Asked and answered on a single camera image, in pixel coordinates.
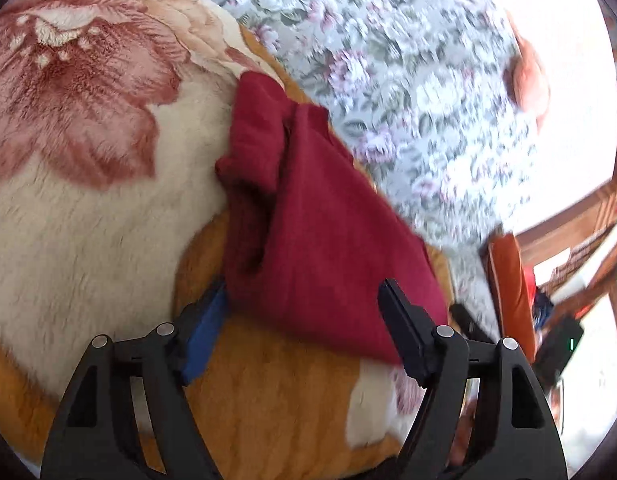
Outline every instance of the blue gripper pad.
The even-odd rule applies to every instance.
[[[228,314],[226,285],[222,283],[211,298],[203,298],[201,301],[204,300],[208,301],[208,306],[200,316],[197,325],[192,329],[186,346],[187,359],[181,372],[184,386],[191,384],[206,369]]]

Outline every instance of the red garment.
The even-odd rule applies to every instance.
[[[447,322],[424,243],[353,168],[324,108],[298,105],[268,76],[244,73],[230,153],[216,170],[228,195],[224,274],[234,307],[395,364],[377,306],[385,278],[435,323]]]

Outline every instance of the orange pillow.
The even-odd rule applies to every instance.
[[[517,238],[513,234],[492,238],[488,243],[484,267],[501,334],[516,339],[532,363],[537,350],[535,331]]]

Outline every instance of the floral blanket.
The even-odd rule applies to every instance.
[[[250,28],[428,243],[477,247],[527,201],[534,120],[493,0],[213,0]]]

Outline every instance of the plush blanket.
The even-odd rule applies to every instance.
[[[262,57],[208,0],[10,0],[0,13],[0,432],[33,461],[90,339],[144,335],[220,271],[213,165],[237,76],[273,67],[306,100]],[[431,259],[450,302],[447,264]],[[187,390],[231,479],[371,467],[399,450],[420,394],[403,370],[242,316]],[[150,432],[143,444],[159,466]]]

